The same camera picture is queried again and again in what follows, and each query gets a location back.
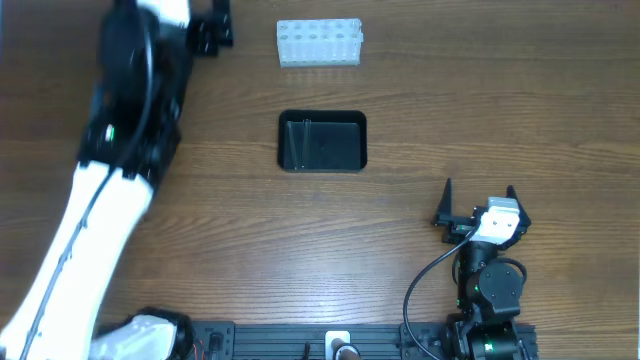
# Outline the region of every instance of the wood grain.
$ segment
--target wood grain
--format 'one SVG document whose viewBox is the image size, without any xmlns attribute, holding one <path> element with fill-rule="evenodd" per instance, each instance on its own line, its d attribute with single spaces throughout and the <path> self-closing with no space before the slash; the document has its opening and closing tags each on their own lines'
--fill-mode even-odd
<svg viewBox="0 0 640 360">
<path fill-rule="evenodd" d="M 5 1 L 0 62 L 0 324 L 64 211 L 110 1 Z M 194 4 L 208 7 L 206 1 Z M 400 323 L 413 276 L 448 246 L 428 224 L 444 181 L 468 213 L 513 184 L 533 219 L 522 322 L 543 358 L 635 358 L 640 4 L 234 0 L 236 46 L 200 59 L 183 144 L 101 310 L 146 305 L 239 323 Z M 278 66 L 280 19 L 359 17 L 353 68 Z M 276 164 L 288 108 L 368 117 L 360 174 Z M 411 303 L 455 312 L 449 268 Z"/>
</svg>

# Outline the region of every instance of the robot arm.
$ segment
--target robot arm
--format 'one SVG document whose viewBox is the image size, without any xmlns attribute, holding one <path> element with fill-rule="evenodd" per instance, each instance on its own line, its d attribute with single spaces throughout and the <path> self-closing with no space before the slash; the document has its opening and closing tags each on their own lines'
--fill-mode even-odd
<svg viewBox="0 0 640 360">
<path fill-rule="evenodd" d="M 180 142 L 177 123 L 193 57 L 215 56 L 219 45 L 233 43 L 228 11 L 226 0 L 210 17 L 191 20 L 188 0 L 114 1 L 102 23 L 103 79 L 96 86 L 69 203 L 35 282 L 0 333 L 0 359 L 89 356 L 118 258 Z M 141 315 L 99 339 L 91 354 L 166 359 L 180 329 L 171 317 Z"/>
</svg>

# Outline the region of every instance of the wooden tabletop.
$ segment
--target wooden tabletop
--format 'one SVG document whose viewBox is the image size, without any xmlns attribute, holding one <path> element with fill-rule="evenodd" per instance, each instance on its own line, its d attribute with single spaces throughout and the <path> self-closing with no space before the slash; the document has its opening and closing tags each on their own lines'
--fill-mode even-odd
<svg viewBox="0 0 640 360">
<path fill-rule="evenodd" d="M 183 143 L 101 319 L 154 305 L 238 323 L 399 324 L 410 281 L 450 248 L 429 219 L 452 177 L 461 215 L 518 191 L 533 225 L 508 251 L 529 270 L 517 319 L 537 326 L 543 358 L 635 358 L 638 5 L 234 0 L 236 46 L 196 63 Z M 5 1 L 0 324 L 64 211 L 109 6 Z M 360 66 L 279 67 L 277 20 L 336 17 L 363 22 Z M 282 171 L 277 119 L 292 108 L 364 112 L 364 171 Z M 418 286 L 412 321 L 457 311 L 449 266 Z"/>
</svg>

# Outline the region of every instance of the wooden table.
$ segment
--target wooden table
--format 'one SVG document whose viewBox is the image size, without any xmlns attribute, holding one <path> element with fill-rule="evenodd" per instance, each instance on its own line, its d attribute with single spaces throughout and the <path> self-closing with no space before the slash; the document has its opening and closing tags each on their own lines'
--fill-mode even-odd
<svg viewBox="0 0 640 360">
<path fill-rule="evenodd" d="M 64 211 L 110 1 L 5 1 L 0 324 Z M 197 4 L 198 10 L 208 4 Z M 447 177 L 470 214 L 513 184 L 533 220 L 521 322 L 544 358 L 634 358 L 640 234 L 635 1 L 234 0 L 236 46 L 198 60 L 183 143 L 101 311 L 145 305 L 238 323 L 390 323 L 450 247 L 429 224 Z M 359 67 L 280 69 L 279 19 L 359 17 Z M 290 108 L 368 117 L 360 174 L 276 164 Z M 449 262 L 413 321 L 456 312 Z"/>
</svg>

